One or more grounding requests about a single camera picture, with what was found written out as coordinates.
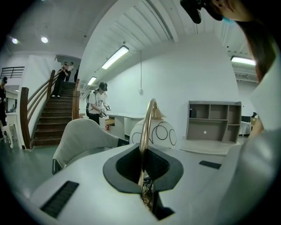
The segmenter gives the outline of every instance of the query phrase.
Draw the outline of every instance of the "fluorescent light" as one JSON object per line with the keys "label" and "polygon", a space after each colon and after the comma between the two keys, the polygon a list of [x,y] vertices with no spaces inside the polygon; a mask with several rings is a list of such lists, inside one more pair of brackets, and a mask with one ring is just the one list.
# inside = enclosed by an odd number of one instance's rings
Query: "fluorescent light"
{"label": "fluorescent light", "polygon": [[17,43],[18,43],[18,40],[15,39],[15,38],[13,38],[13,39],[12,39],[12,42],[13,42],[14,44],[17,44]]}
{"label": "fluorescent light", "polygon": [[92,77],[88,83],[88,85],[92,85],[92,83],[96,80],[96,77]]}
{"label": "fluorescent light", "polygon": [[41,38],[41,41],[42,41],[43,43],[47,43],[47,42],[48,42],[48,39],[47,39],[46,37],[42,37],[42,38]]}
{"label": "fluorescent light", "polygon": [[233,57],[231,59],[232,62],[240,62],[240,63],[245,63],[249,65],[256,65],[256,62],[252,59],[247,59],[247,58],[241,58],[241,57]]}
{"label": "fluorescent light", "polygon": [[106,61],[106,63],[102,66],[103,69],[107,69],[108,67],[110,67],[117,59],[119,59],[122,55],[124,55],[125,53],[127,53],[129,51],[129,49],[123,45],[121,46],[121,48],[119,48],[111,57],[108,61]]}

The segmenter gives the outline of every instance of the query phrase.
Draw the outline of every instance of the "wooden stair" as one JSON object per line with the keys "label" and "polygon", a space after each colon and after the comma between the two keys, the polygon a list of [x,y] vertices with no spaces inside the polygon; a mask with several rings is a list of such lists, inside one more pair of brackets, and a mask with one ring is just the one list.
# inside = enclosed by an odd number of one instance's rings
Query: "wooden stair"
{"label": "wooden stair", "polygon": [[34,146],[58,145],[66,125],[72,120],[75,83],[64,82],[60,98],[49,98],[36,125]]}

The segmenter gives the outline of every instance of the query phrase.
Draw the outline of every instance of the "shelf unit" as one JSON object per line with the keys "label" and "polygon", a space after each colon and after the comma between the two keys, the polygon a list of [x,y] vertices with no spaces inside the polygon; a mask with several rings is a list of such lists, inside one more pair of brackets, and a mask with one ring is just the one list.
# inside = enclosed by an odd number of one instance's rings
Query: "shelf unit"
{"label": "shelf unit", "polygon": [[187,140],[237,142],[241,102],[189,101]]}

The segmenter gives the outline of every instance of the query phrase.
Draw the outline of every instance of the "gray chair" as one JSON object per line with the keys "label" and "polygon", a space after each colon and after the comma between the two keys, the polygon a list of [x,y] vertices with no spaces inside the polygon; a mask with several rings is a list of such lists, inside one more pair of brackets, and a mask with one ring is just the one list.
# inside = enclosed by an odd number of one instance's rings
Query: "gray chair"
{"label": "gray chair", "polygon": [[52,173],[57,173],[82,157],[128,144],[128,141],[105,132],[90,119],[72,120],[65,127],[53,156]]}

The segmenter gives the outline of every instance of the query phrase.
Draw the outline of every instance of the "gold metal bar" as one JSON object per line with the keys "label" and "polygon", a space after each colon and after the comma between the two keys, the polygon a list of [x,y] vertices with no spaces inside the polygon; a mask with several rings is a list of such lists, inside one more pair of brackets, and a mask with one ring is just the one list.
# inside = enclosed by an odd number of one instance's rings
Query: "gold metal bar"
{"label": "gold metal bar", "polygon": [[143,182],[144,182],[143,161],[144,161],[145,151],[148,148],[151,116],[154,113],[156,108],[157,108],[157,103],[156,103],[156,100],[153,98],[152,100],[150,100],[150,102],[148,104],[148,108],[146,110],[146,114],[145,114],[145,118],[144,118],[144,125],[142,127],[142,133],[141,133],[141,138],[140,138],[141,171],[140,171],[140,178],[139,178],[139,182],[138,182],[138,185],[140,187],[143,186]]}

